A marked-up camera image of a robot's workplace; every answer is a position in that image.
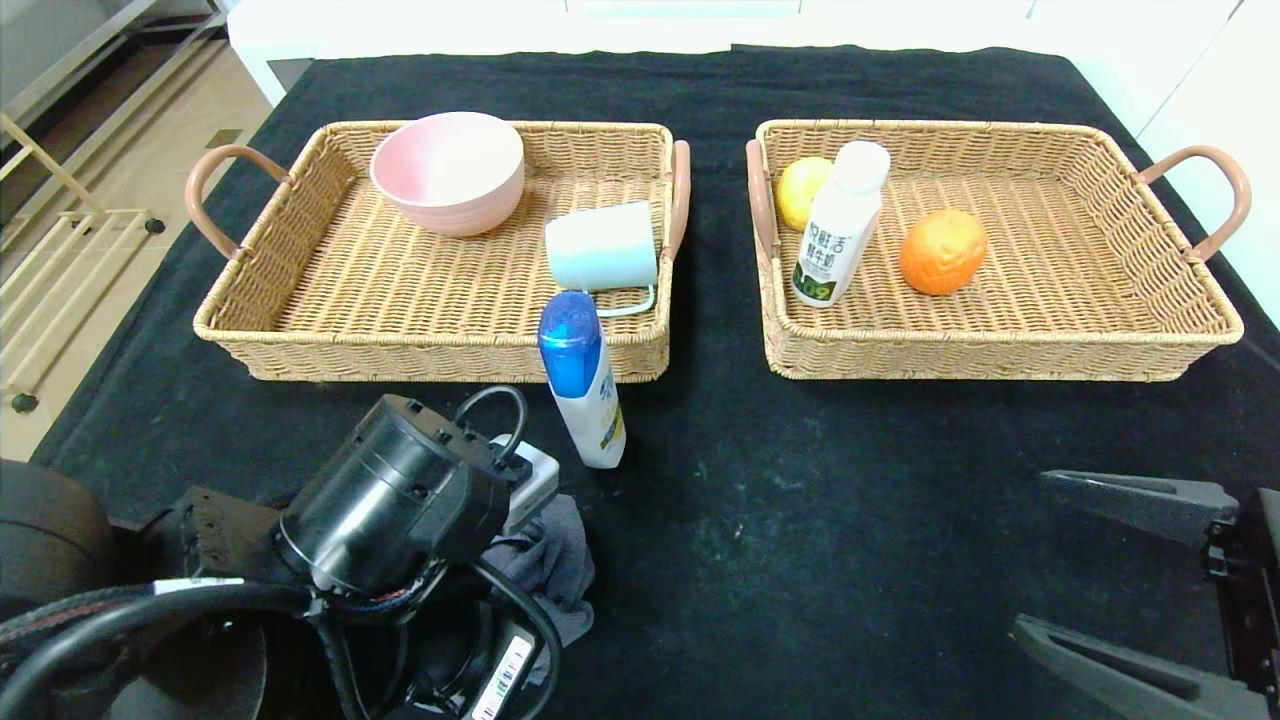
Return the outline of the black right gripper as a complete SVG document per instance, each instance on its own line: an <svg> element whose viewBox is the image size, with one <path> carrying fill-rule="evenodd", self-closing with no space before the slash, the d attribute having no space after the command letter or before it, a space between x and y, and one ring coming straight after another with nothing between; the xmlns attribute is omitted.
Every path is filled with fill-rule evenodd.
<svg viewBox="0 0 1280 720"><path fill-rule="evenodd" d="M1062 469L1038 479L1082 511L1189 547L1204 543L1231 679L1019 614L1011 638L1024 653L1125 719L1270 719L1277 712L1276 489L1258 488L1240 506L1221 486L1201 480Z"/></svg>

